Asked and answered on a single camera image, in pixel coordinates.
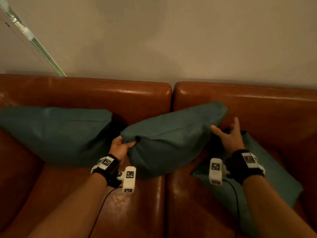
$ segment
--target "person's right arm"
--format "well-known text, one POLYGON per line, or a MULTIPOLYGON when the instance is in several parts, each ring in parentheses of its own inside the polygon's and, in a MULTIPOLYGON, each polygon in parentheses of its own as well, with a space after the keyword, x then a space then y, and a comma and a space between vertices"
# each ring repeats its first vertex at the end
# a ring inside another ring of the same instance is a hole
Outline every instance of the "person's right arm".
MULTIPOLYGON (((232 127, 233 131, 228 135, 211 126, 230 156, 237 150, 245 149, 238 118, 235 118, 232 127)), ((249 176, 243 181, 242 187, 251 216, 262 237, 317 238, 311 227, 284 202, 263 176, 249 176)))

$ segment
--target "forearm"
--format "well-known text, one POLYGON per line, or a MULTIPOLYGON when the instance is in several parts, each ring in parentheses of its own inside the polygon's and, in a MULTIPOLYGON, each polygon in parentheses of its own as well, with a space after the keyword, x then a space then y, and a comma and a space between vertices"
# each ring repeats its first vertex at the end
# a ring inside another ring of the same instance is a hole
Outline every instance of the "forearm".
POLYGON ((252 218, 262 237, 317 237, 264 177, 248 177, 243 182, 243 189, 252 218))
POLYGON ((106 187, 104 177, 92 174, 33 230, 29 238, 87 238, 106 196, 106 187))

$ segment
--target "couch armrest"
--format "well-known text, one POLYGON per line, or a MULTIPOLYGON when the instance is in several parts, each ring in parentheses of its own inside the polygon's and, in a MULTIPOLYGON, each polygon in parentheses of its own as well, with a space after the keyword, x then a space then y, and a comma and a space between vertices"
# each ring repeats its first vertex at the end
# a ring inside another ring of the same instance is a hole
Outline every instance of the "couch armrest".
POLYGON ((16 216, 44 162, 0 128, 0 231, 16 216))
POLYGON ((317 231, 317 134, 281 149, 287 171, 303 188, 299 200, 315 231, 317 231))

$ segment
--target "wire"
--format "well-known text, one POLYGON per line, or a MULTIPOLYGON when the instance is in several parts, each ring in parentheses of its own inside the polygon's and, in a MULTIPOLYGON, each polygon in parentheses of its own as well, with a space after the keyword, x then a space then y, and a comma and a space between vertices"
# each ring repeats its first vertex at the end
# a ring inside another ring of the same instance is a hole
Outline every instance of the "wire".
POLYGON ((95 223, 93 224, 93 228, 91 229, 88 238, 90 238, 91 234, 93 233, 93 229, 95 228, 95 225, 96 225, 96 223, 97 223, 98 217, 99 217, 99 215, 100 215, 100 212, 101 212, 101 210, 102 210, 102 207, 103 207, 103 205, 104 205, 106 199, 108 198, 108 196, 109 196, 114 190, 119 189, 119 188, 122 188, 122 186, 119 186, 119 187, 114 188, 113 190, 111 190, 111 191, 107 194, 107 196, 105 197, 105 199, 103 200, 102 205, 101 205, 101 208, 100 208, 100 210, 99 210, 99 213, 98 213, 98 215, 97 215, 97 217, 96 217, 95 223))
POLYGON ((227 183, 229 183, 231 185, 231 187, 233 188, 233 191, 235 192, 235 195, 236 195, 236 201, 237 201, 237 227, 236 227, 236 231, 235 231, 235 236, 234 238, 237 237, 237 234, 238 234, 238 231, 239 231, 239 226, 240 226, 240 209, 239 209, 239 200, 238 200, 238 195, 237 195, 237 192, 236 192, 236 189, 234 188, 234 186, 228 181, 228 180, 222 180, 222 181, 225 181, 227 183))

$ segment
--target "pillow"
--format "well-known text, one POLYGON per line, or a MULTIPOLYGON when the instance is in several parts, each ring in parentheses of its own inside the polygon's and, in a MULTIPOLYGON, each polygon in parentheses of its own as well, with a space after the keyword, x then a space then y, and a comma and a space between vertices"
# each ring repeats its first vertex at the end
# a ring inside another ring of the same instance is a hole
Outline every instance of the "pillow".
MULTIPOLYGON (((299 194, 303 191, 301 184, 295 180, 264 148, 262 148, 251 136, 242 131, 243 141, 246 149, 253 153, 259 160, 265 170, 265 178, 280 197, 291 207, 295 205, 295 201, 299 194)), ((214 136, 211 141, 211 156, 204 160, 192 175, 199 178, 206 185, 213 195, 234 215, 237 217, 237 204, 235 193, 227 182, 223 186, 212 185, 209 181, 209 165, 211 158, 220 158, 226 160, 228 155, 224 150, 220 138, 214 136)), ((244 196, 242 186, 233 179, 226 178, 236 189, 239 208, 240 208, 240 227, 251 237, 259 237, 255 224, 251 218, 246 198, 244 196)))
POLYGON ((111 118, 104 109, 0 109, 0 125, 29 150, 50 164, 71 167, 92 167, 108 153, 120 133, 111 118))
POLYGON ((137 178, 153 178, 195 159, 210 140, 227 108, 214 102, 143 120, 121 132, 125 142, 137 140, 128 155, 137 178))

